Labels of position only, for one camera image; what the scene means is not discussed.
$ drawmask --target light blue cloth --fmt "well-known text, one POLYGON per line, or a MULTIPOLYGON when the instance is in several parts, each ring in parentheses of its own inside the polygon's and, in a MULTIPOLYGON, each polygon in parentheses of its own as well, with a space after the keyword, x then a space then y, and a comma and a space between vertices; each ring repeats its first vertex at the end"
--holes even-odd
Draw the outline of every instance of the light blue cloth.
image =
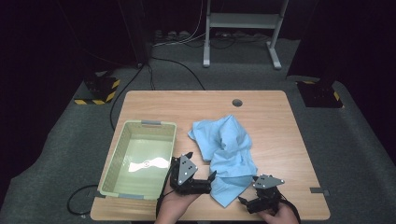
POLYGON ((210 195, 223 207, 228 206, 257 174, 248 133, 229 115, 194 122, 189 137, 198 144, 204 161, 210 161, 210 174, 217 171, 210 195))

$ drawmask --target black cable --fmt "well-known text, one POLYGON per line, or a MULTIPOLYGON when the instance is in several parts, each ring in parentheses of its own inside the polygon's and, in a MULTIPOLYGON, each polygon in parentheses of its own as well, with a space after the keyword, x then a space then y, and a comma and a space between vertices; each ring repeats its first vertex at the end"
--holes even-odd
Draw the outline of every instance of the black cable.
POLYGON ((77 189, 76 191, 74 191, 72 193, 72 195, 70 195, 69 199, 67 200, 67 211, 69 211, 70 214, 76 215, 76 216, 82 216, 82 215, 88 215, 91 212, 91 209, 85 212, 76 212, 73 211, 70 207, 70 202, 72 201, 72 198, 79 193, 80 191, 84 190, 84 189, 88 189, 88 188, 97 188, 98 185, 88 185, 88 186, 84 186, 80 189, 77 189))
POLYGON ((202 44, 202 45, 199 45, 199 46, 193 46, 193 45, 189 45, 189 44, 187 44, 187 42, 186 43, 183 43, 185 46, 188 46, 188 47, 190 47, 190 48, 195 48, 195 49, 198 49, 198 48, 200 48, 200 47, 203 47, 204 46, 204 44, 205 44, 205 42, 202 44))
POLYGON ((165 192, 165 188, 166 188, 166 185, 168 183, 169 176, 171 175, 171 173, 172 173, 173 169, 175 168, 175 166, 176 166, 176 164, 174 162, 171 162, 171 165, 169 167, 168 173, 166 173, 165 180, 163 181, 163 189, 161 190, 160 197, 158 197, 157 204, 155 206, 155 217, 157 217, 158 214, 160 213, 161 205, 163 204, 163 198, 166 195, 174 192, 174 190, 171 190, 170 192, 167 192, 166 194, 163 194, 165 192))
POLYGON ((199 19, 198 19, 198 24, 197 24, 197 26, 196 26, 196 28, 195 28, 195 31, 194 31, 194 33, 192 33, 192 35, 190 35, 190 36, 188 36, 186 39, 184 39, 184 40, 181 40, 181 41, 177 41, 177 42, 175 42, 175 43, 159 43, 159 44, 156 44, 156 45, 154 45, 154 46, 152 46, 152 47, 158 47, 158 46, 162 46, 162 45, 172 45, 172 44, 183 44, 183 43, 186 43, 186 41, 187 40, 189 40, 189 41, 187 41, 187 42, 190 42, 190 41, 192 41, 192 40, 194 40, 194 35, 197 33, 197 31, 198 31, 198 29, 199 29, 199 26, 200 26, 200 24, 201 24, 201 18, 202 18, 202 15, 203 15, 203 9, 204 9, 204 0, 201 0, 201 9, 200 9, 200 14, 199 14, 199 19))
POLYGON ((201 81, 199 80, 198 76, 196 76, 195 73, 193 73, 193 72, 190 70, 190 68, 187 67, 186 65, 184 65, 183 63, 178 63, 178 62, 176 62, 176 61, 169 60, 169 59, 155 58, 155 57, 153 57, 153 56, 151 56, 151 58, 152 58, 152 59, 155 59, 155 60, 159 60, 159 61, 166 61, 166 62, 171 62, 171 63, 177 63, 177 64, 180 64, 181 66, 185 67, 185 68, 186 68, 187 70, 189 70, 189 71, 192 73, 192 75, 197 79, 198 83, 201 85, 202 90, 205 91, 205 87, 204 87, 204 85, 202 85, 202 83, 201 83, 201 81))
POLYGON ((152 75, 152 68, 149 64, 148 64, 148 72, 150 74, 149 84, 151 86, 151 90, 155 91, 155 85, 154 85, 154 80, 153 80, 153 75, 152 75))
POLYGON ((260 41, 265 41, 265 40, 268 40, 268 39, 271 39, 269 36, 266 36, 265 38, 257 38, 257 39, 255 39, 255 40, 247 40, 247 41, 241 41, 241 40, 238 40, 238 41, 236 41, 238 44, 246 44, 246 43, 255 43, 255 42, 260 42, 260 41))
POLYGON ((116 104, 117 100, 120 98, 122 92, 125 91, 125 89, 129 86, 129 84, 131 84, 131 82, 134 81, 134 79, 137 77, 137 75, 139 75, 139 73, 142 71, 142 69, 143 69, 144 66, 145 66, 145 65, 143 64, 143 65, 140 67, 139 71, 137 71, 137 73, 136 73, 136 74, 134 75, 134 77, 131 79, 131 81, 129 81, 128 84, 126 84, 126 86, 120 91, 119 95, 117 95, 116 99, 114 100, 113 105, 111 106, 111 109, 110 109, 110 124, 111 124, 111 128, 113 129, 113 131, 116 131, 116 128, 114 127, 113 119, 112 119, 112 117, 113 117, 112 115, 113 115, 114 105, 116 104))
POLYGON ((191 39, 191 36, 186 36, 186 37, 175 37, 174 39, 165 39, 166 42, 161 42, 161 43, 157 43, 154 44, 152 47, 159 47, 159 46, 165 46, 165 45, 173 45, 173 44, 184 44, 184 41, 186 41, 185 43, 189 43, 191 39))
POLYGON ((227 48, 229 48, 230 46, 234 45, 235 42, 236 42, 236 38, 230 38, 230 39, 231 39, 233 42, 231 42, 231 44, 230 44, 230 45, 227 45, 226 47, 217 47, 217 46, 213 45, 212 43, 210 43, 210 47, 212 47, 212 48, 214 48, 214 49, 227 49, 227 48))

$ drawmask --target human hand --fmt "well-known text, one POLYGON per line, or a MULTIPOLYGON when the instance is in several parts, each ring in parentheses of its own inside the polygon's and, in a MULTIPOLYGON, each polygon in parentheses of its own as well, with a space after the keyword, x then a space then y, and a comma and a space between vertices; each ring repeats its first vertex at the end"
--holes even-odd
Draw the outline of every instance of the human hand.
POLYGON ((169 178, 166 182, 165 190, 163 192, 163 202, 161 204, 160 212, 158 213, 156 224, 174 224, 187 211, 187 208, 194 202, 201 194, 180 195, 170 186, 169 178))
POLYGON ((257 213, 264 221, 268 224, 298 224, 297 217, 294 215, 293 211, 289 206, 284 203, 278 204, 278 211, 274 216, 266 213, 265 211, 260 211, 257 213))

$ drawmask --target yellow and black hazard tape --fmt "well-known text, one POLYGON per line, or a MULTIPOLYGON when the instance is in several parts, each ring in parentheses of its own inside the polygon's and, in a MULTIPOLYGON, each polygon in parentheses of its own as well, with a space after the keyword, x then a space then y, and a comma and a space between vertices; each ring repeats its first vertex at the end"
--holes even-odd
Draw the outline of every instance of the yellow and black hazard tape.
POLYGON ((116 89, 119 85, 120 80, 115 80, 111 87, 110 94, 107 97, 104 97, 104 99, 75 99, 75 103, 77 105, 104 105, 106 103, 110 103, 116 95, 116 89))

